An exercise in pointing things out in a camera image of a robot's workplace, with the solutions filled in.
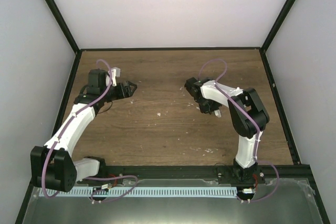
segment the wood grain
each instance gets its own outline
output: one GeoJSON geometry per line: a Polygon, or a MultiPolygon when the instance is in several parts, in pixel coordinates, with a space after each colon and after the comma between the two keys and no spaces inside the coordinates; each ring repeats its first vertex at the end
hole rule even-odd
{"type": "MultiPolygon", "coordinates": [[[[184,83],[196,77],[203,63],[214,58],[228,64],[220,83],[253,87],[261,97],[270,122],[261,138],[259,159],[291,164],[291,157],[258,50],[195,51],[86,51],[72,87],[66,115],[97,59],[121,68],[118,81],[138,85],[133,97],[118,100],[86,128],[74,153],[106,159],[109,165],[213,165],[232,164],[238,135],[228,108],[222,118],[201,114],[184,83]]],[[[224,69],[212,63],[202,76],[216,78],[224,69]]]]}

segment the wooden tabletop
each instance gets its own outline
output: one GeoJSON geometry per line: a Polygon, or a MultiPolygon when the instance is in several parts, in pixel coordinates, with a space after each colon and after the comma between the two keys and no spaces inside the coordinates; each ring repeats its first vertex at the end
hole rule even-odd
{"type": "MultiPolygon", "coordinates": [[[[121,68],[117,81],[129,80],[138,89],[133,97],[114,101],[109,111],[97,115],[77,143],[73,159],[103,157],[108,165],[232,164],[238,135],[228,108],[221,107],[221,118],[202,114],[184,89],[185,81],[197,78],[201,66],[214,58],[224,59],[228,65],[219,82],[255,88],[270,115],[258,158],[292,164],[258,50],[83,52],[66,116],[79,90],[87,84],[89,71],[97,68],[97,59],[121,68]]],[[[204,69],[202,76],[216,78],[223,69],[223,63],[215,62],[204,69]]]]}

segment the gray metal surface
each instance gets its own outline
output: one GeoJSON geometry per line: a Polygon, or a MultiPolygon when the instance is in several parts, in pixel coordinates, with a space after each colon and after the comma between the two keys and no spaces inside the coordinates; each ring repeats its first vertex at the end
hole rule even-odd
{"type": "MultiPolygon", "coordinates": [[[[256,196],[274,183],[259,185],[256,196]]],[[[124,198],[91,204],[87,197],[32,198],[24,223],[322,223],[312,191],[304,182],[282,180],[265,201],[240,204],[218,198],[124,198]]]]}

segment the white slotted strip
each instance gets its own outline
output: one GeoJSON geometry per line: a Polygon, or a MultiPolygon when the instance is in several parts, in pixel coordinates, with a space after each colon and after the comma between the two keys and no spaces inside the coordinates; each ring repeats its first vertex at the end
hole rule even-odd
{"type": "MultiPolygon", "coordinates": [[[[95,197],[118,197],[124,194],[131,187],[115,187],[108,192],[99,192],[95,197]]],[[[75,186],[65,193],[61,191],[57,197],[88,197],[91,195],[93,187],[75,186]]],[[[54,190],[47,189],[49,195],[55,193],[54,190]]],[[[237,195],[236,187],[136,187],[125,197],[192,197],[192,198],[235,198],[237,195]]],[[[42,190],[39,192],[40,197],[44,197],[42,190]]]]}

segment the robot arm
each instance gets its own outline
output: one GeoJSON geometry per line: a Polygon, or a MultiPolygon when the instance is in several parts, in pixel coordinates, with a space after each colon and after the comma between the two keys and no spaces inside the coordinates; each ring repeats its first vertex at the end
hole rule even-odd
{"type": "MultiPolygon", "coordinates": [[[[242,90],[240,88],[231,88],[222,84],[217,86],[231,97],[241,108],[256,121],[260,128],[260,135],[269,122],[268,113],[263,106],[257,92],[254,89],[242,90]]],[[[256,143],[260,139],[256,139],[257,130],[253,124],[224,96],[216,87],[215,81],[204,79],[197,81],[190,78],[185,84],[186,90],[193,96],[194,100],[199,104],[202,113],[215,113],[220,117],[219,107],[224,105],[229,108],[232,123],[239,135],[238,153],[234,160],[234,164],[238,165],[243,176],[244,170],[249,169],[255,164],[254,149],[256,143]]]]}
{"type": "Polygon", "coordinates": [[[42,168],[48,151],[58,142],[53,150],[46,173],[46,188],[70,191],[75,182],[100,173],[104,166],[104,159],[86,157],[73,162],[71,159],[74,148],[85,128],[96,117],[99,110],[106,102],[112,102],[133,96],[137,85],[126,81],[116,83],[115,78],[120,76],[120,69],[111,69],[110,77],[107,71],[93,69],[89,72],[88,84],[85,85],[76,97],[72,110],[56,134],[43,147],[35,146],[30,153],[32,182],[36,187],[41,187],[42,168]],[[98,102],[85,109],[88,104],[103,94],[112,79],[112,86],[107,94],[98,102]]]}

